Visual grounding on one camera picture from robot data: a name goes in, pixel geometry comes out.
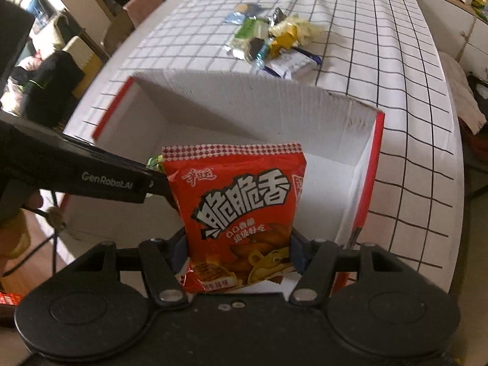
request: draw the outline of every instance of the white grid tablecloth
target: white grid tablecloth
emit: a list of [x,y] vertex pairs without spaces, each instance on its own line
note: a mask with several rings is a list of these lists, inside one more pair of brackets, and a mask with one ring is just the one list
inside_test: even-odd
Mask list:
[[88,113],[75,113],[72,120],[80,124],[70,125],[76,129],[68,134],[92,142],[94,127],[135,72],[250,72],[248,63],[223,49],[238,28],[223,19],[241,2],[257,2],[268,12],[280,7],[324,27],[306,47],[323,64],[302,81],[386,114],[370,211],[358,242],[380,244],[447,289],[460,238],[462,156],[437,50],[416,0],[184,0],[90,99]]

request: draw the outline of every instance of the white cardboard box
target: white cardboard box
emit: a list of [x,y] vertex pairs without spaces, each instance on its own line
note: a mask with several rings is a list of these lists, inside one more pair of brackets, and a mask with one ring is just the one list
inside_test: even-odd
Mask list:
[[[298,82],[168,70],[130,78],[93,138],[142,163],[162,146],[300,142],[307,170],[294,226],[309,239],[345,244],[368,212],[383,121],[382,112],[357,100]],[[63,207],[81,241],[85,233],[135,247],[182,227],[160,196],[140,205],[70,196]]]

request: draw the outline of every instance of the red package on floor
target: red package on floor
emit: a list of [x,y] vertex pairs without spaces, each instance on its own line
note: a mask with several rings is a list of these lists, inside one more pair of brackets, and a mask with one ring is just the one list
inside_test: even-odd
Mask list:
[[289,242],[306,161],[301,145],[165,147],[186,229],[184,288],[250,285],[291,270]]

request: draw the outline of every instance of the pile of snacks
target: pile of snacks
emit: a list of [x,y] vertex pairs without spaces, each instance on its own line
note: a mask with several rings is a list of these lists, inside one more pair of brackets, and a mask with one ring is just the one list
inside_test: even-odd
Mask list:
[[265,70],[275,77],[296,79],[321,65],[321,57],[304,51],[306,46],[316,38],[323,29],[311,24],[297,15],[286,16],[276,8],[269,18],[253,16],[260,9],[256,4],[239,4],[236,12],[242,25],[225,49],[229,55],[246,60],[257,68]]
[[306,161],[301,145],[165,147],[183,219],[189,292],[250,285],[292,271],[289,245]]

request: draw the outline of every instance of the wooden floor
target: wooden floor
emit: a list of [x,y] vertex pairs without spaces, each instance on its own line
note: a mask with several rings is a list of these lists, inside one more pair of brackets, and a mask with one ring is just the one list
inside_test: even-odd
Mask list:
[[[31,247],[19,259],[9,261],[7,269],[14,267],[26,254],[28,254],[28,252],[45,240],[45,236],[39,227],[35,215],[30,212],[25,212],[25,216],[27,218],[27,226],[32,239]],[[4,290],[7,293],[17,293],[25,296],[31,290],[50,278],[52,252],[52,244],[46,244],[11,276],[0,279]],[[65,266],[64,261],[62,261],[59,256],[57,266],[58,271]]]

